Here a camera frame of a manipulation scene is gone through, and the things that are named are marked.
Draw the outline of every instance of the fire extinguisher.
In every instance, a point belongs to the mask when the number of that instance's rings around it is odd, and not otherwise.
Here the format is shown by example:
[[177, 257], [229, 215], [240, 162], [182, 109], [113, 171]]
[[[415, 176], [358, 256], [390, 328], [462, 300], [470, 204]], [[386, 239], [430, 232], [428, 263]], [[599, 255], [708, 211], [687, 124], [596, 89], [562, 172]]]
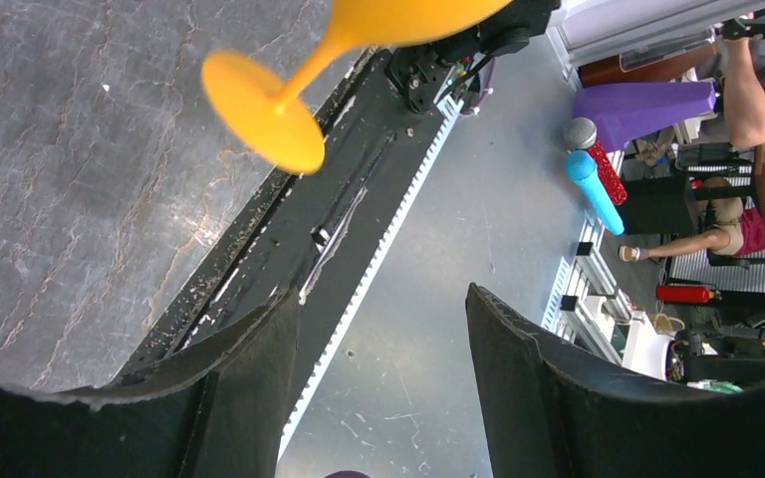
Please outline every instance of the fire extinguisher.
[[655, 297], [664, 303], [707, 304], [711, 299], [719, 299], [719, 292], [711, 286], [658, 286]]

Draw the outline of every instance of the purple round object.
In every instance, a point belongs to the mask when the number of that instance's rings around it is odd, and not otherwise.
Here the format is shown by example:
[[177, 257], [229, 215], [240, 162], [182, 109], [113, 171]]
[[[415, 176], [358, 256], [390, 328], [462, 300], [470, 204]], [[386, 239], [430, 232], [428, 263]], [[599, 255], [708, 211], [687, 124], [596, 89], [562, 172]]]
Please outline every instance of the purple round object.
[[337, 473], [333, 473], [332, 475], [328, 475], [327, 478], [371, 478], [371, 477], [366, 475], [365, 473], [360, 473], [358, 471], [339, 471]]

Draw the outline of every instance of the person's foot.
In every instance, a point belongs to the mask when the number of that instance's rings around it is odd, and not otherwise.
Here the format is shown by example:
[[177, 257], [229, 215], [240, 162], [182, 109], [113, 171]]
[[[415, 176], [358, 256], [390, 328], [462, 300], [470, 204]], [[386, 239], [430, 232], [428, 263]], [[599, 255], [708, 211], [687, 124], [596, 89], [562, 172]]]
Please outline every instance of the person's foot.
[[623, 262], [637, 262], [647, 259], [649, 252], [640, 247], [621, 246], [618, 255]]

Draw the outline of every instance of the blue microphone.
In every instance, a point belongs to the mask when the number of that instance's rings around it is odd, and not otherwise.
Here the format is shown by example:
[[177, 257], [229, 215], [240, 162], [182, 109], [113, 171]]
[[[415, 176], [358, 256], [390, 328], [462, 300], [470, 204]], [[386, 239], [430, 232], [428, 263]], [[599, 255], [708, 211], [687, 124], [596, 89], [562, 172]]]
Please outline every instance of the blue microphone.
[[591, 155], [587, 151], [573, 151], [567, 158], [565, 168], [570, 180], [582, 189], [606, 228], [616, 236], [623, 234], [626, 231], [623, 218], [620, 217], [618, 209], [600, 181], [597, 174], [597, 162]]

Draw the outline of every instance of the yellow wine glass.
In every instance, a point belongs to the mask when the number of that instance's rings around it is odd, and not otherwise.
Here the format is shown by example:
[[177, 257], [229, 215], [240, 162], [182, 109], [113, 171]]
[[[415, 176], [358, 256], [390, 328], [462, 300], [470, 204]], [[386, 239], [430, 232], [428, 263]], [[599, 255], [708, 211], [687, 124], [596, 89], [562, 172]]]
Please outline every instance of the yellow wine glass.
[[334, 0], [324, 38], [283, 84], [238, 52], [210, 53], [201, 81], [227, 127], [278, 168], [313, 173], [324, 162], [324, 137], [300, 93], [346, 52], [438, 40], [488, 18], [510, 0]]

